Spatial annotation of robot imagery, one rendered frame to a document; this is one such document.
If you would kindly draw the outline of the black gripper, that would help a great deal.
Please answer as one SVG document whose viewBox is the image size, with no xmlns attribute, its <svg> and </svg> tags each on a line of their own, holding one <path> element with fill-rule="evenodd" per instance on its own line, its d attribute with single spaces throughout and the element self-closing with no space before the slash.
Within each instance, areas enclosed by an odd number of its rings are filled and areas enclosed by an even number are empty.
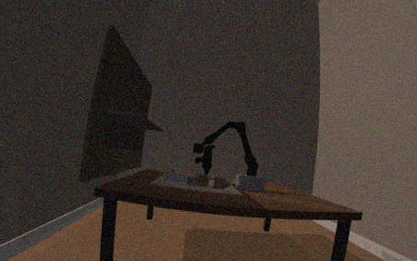
<svg viewBox="0 0 417 261">
<path fill-rule="evenodd" d="M 207 175 L 212 167 L 212 155 L 203 154 L 204 162 L 202 163 L 202 167 L 204 168 L 204 174 Z"/>
</svg>

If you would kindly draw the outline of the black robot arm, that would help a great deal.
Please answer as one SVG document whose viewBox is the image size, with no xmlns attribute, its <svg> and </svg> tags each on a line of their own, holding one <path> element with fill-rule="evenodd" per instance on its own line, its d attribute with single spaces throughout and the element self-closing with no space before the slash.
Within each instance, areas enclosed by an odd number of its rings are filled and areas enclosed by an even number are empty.
<svg viewBox="0 0 417 261">
<path fill-rule="evenodd" d="M 204 139 L 203 143 L 195 143 L 194 144 L 194 148 L 193 148 L 193 153 L 198 153 L 201 154 L 203 152 L 203 148 L 204 148 L 204 154 L 208 154 L 211 155 L 213 148 L 215 148 L 214 145 L 207 145 L 204 146 L 206 144 L 211 144 L 215 141 L 215 139 L 222 134 L 224 131 L 226 131 L 228 128 L 232 128 L 232 129 L 237 129 L 240 138 L 242 140 L 243 143 L 243 147 L 245 150 L 245 157 L 244 157 L 244 162 L 246 162 L 246 164 L 248 165 L 247 168 L 247 176 L 253 176 L 253 177 L 257 177 L 257 168 L 259 167 L 258 163 L 256 162 L 255 157 L 252 155 L 250 147 L 249 147 L 249 141 L 247 138 L 247 134 L 246 134 L 246 124 L 244 122 L 231 122 L 229 121 L 226 125 L 224 125 L 222 128 L 220 128 L 219 130 L 217 130 L 215 133 L 207 136 Z M 195 159 L 196 164 L 200 163 L 200 162 L 204 162 L 204 156 L 202 157 L 196 157 Z"/>
</svg>

